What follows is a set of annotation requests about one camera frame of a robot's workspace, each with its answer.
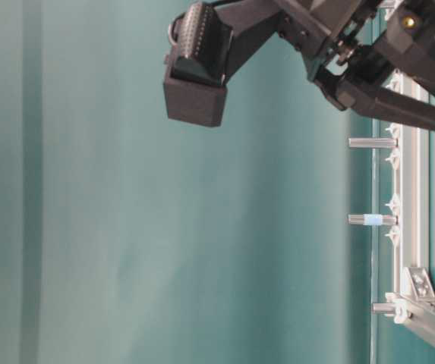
robotic arm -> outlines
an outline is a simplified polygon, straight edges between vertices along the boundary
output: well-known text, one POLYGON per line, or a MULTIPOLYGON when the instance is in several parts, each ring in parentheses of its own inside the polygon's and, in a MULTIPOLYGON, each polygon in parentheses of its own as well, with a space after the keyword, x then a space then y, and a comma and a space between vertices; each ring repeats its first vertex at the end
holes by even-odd
POLYGON ((435 106, 383 87, 397 68, 435 96, 435 0, 404 0, 373 45, 357 34, 382 0, 194 3, 169 28, 164 90, 171 119, 221 124, 227 83, 274 34, 300 52, 308 80, 338 110, 435 131, 435 106), (327 67, 337 59, 340 75, 327 67))

cable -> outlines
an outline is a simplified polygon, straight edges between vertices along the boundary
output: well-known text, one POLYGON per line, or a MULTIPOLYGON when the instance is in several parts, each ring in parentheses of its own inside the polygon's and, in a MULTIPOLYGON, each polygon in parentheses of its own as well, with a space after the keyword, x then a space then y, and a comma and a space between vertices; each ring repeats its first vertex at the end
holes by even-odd
MULTIPOLYGON (((217 2, 211 2, 210 5, 212 5, 214 8, 217 8, 218 6, 234 4, 236 2, 242 1, 244 0, 218 0, 217 2)), ((177 39, 175 38, 175 25, 177 24, 177 21, 184 18, 185 14, 186 13, 181 13, 178 15, 169 25, 169 42, 172 46, 177 45, 177 39)))

metal standoff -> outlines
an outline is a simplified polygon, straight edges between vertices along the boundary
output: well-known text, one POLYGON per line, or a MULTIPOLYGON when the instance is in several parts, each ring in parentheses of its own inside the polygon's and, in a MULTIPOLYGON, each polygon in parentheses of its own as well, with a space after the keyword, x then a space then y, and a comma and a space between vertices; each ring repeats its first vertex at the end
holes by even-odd
POLYGON ((398 218, 391 215, 349 215, 348 223, 364 226, 394 226, 398 224, 398 218))
POLYGON ((396 305, 394 303, 373 303, 372 313, 374 315, 395 315, 396 305))
POLYGON ((393 149, 398 146, 398 141, 393 138, 350 138, 348 146, 351 148, 393 149))

silver metal frame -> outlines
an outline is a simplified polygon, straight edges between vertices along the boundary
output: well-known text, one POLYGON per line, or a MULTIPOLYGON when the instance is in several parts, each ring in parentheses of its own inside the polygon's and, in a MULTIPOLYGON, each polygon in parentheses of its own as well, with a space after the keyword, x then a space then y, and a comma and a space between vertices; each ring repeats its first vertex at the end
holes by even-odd
MULTIPOLYGON (((401 0, 383 3, 390 16, 401 0)), ((423 102, 429 95, 413 80, 397 73, 389 87, 423 102)), ((429 133, 393 124, 389 131, 398 140, 388 160, 393 173, 393 198, 388 206, 398 225, 388 236, 394 246, 392 293, 387 303, 373 304, 373 312, 394 318, 435 347, 435 293, 428 274, 430 264, 429 133)))

metal rod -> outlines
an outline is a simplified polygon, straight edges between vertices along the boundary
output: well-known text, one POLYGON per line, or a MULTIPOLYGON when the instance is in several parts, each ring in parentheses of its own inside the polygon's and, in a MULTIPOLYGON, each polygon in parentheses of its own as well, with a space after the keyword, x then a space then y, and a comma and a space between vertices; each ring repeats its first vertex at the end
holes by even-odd
POLYGON ((398 146, 398 141, 393 138, 350 138, 348 146, 351 148, 393 149, 398 146))
POLYGON ((397 7, 397 5, 397 0, 384 0, 379 6, 382 9, 394 9, 395 7, 397 7))
POLYGON ((374 315, 394 315, 396 305, 394 303, 373 303, 372 313, 374 315))
POLYGON ((398 218, 391 215, 349 215, 348 223, 365 226, 393 226, 398 224, 398 218))

